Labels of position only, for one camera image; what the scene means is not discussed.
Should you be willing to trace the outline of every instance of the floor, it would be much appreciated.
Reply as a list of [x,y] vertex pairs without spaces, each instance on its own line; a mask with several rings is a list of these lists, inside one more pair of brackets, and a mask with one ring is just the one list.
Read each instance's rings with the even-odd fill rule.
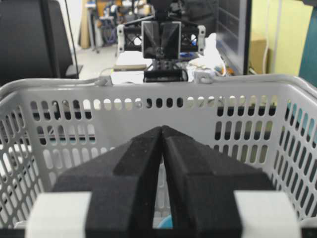
[[[80,79],[98,78],[104,69],[112,68],[116,61],[117,45],[99,48],[99,54],[89,49],[77,51],[78,64],[83,65],[79,75]],[[110,73],[110,69],[105,70],[104,74]]]

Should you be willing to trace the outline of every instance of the white plastic basket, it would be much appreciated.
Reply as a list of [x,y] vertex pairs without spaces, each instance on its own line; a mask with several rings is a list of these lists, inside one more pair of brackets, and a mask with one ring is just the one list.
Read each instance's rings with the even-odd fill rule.
[[[2,227],[26,220],[63,171],[165,124],[262,168],[300,219],[317,214],[317,90],[299,78],[116,86],[33,79],[2,87],[0,98]],[[155,216],[168,214],[162,165]]]

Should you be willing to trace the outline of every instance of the white tape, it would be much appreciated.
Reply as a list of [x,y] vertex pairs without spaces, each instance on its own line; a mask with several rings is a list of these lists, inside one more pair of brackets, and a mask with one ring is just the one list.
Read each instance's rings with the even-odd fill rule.
[[27,222],[26,238],[85,238],[90,192],[40,194]]
[[284,192],[234,191],[242,238],[300,238],[299,223]]

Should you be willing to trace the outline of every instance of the cardboard box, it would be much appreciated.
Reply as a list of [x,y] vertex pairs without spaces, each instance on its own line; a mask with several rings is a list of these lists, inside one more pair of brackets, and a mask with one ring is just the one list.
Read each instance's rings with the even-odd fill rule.
[[[266,47],[266,38],[264,35],[261,35],[257,32],[251,32],[251,43],[250,43],[250,67],[254,69],[254,71],[258,74],[262,74],[262,64],[263,64],[263,57]],[[267,56],[266,61],[266,71],[268,66],[268,59]]]

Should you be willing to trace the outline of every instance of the yellow wall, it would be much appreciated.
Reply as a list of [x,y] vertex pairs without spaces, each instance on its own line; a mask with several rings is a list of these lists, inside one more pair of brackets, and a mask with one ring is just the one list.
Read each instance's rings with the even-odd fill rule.
[[[279,0],[270,0],[269,73],[272,70]],[[282,1],[282,18],[277,46],[275,73],[298,75],[312,7],[298,0]],[[265,35],[267,0],[253,0],[252,31]]]

